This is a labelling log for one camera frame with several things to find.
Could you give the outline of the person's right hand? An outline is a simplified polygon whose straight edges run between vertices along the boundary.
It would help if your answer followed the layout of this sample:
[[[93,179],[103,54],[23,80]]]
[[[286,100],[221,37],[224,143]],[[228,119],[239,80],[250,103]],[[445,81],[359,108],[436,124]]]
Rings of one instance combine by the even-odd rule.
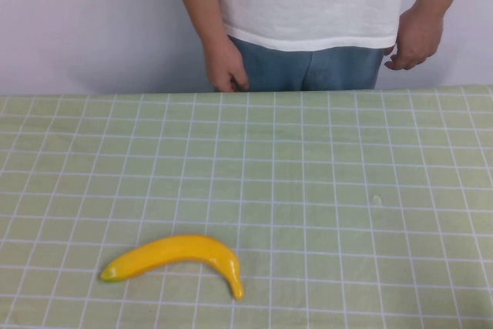
[[[238,48],[227,35],[203,39],[206,72],[218,92],[245,92],[249,80]]]

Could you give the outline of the person's left hand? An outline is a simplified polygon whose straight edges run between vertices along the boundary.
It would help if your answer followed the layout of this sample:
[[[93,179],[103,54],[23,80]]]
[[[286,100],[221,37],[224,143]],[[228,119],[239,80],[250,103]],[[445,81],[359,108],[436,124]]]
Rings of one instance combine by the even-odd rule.
[[[444,29],[444,16],[413,6],[399,21],[394,46],[384,54],[384,65],[393,71],[410,70],[432,57],[438,50]]]

